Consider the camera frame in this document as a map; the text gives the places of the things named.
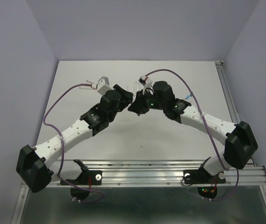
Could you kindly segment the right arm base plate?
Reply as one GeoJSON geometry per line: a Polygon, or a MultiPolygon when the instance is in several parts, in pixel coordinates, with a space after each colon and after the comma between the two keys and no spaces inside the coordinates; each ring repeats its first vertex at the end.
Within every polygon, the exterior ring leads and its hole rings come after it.
{"type": "Polygon", "coordinates": [[[187,169],[183,171],[184,182],[187,185],[198,185],[198,184],[224,184],[226,183],[225,175],[220,172],[216,175],[210,175],[207,172],[199,171],[198,169],[187,169]]]}

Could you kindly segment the blue marker pen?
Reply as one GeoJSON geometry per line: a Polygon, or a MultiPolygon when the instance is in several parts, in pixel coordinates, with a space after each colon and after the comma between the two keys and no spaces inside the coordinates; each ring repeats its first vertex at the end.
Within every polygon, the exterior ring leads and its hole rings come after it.
{"type": "Polygon", "coordinates": [[[134,82],[134,93],[136,93],[137,92],[137,86],[138,86],[138,82],[134,82]]]}

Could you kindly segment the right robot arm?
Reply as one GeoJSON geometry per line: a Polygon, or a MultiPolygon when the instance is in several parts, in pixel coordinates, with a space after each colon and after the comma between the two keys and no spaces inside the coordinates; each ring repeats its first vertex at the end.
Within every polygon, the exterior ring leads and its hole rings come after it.
{"type": "Polygon", "coordinates": [[[168,119],[202,131],[224,146],[223,152],[200,165],[196,175],[203,182],[209,182],[225,169],[243,169],[258,149],[248,123],[241,121],[235,124],[200,112],[198,106],[176,98],[171,86],[165,81],[154,83],[151,91],[138,91],[135,101],[128,108],[138,115],[146,114],[151,109],[163,111],[168,119]]]}

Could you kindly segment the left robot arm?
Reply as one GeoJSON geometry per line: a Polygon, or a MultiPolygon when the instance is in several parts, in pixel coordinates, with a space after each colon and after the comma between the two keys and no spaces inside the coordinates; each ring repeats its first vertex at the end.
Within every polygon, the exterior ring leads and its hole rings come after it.
{"type": "Polygon", "coordinates": [[[117,113],[124,110],[132,101],[133,93],[119,85],[106,88],[100,102],[66,130],[58,132],[42,144],[34,147],[24,146],[19,152],[16,172],[33,193],[43,190],[55,175],[54,171],[50,170],[52,164],[80,142],[107,128],[117,113]]]}

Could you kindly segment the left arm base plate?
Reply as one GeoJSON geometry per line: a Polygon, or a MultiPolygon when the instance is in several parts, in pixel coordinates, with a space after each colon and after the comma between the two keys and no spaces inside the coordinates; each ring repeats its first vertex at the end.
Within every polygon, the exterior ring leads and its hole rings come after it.
{"type": "Polygon", "coordinates": [[[99,186],[102,184],[102,171],[89,170],[87,172],[82,170],[63,170],[60,174],[65,181],[72,185],[83,186],[99,186]]]}

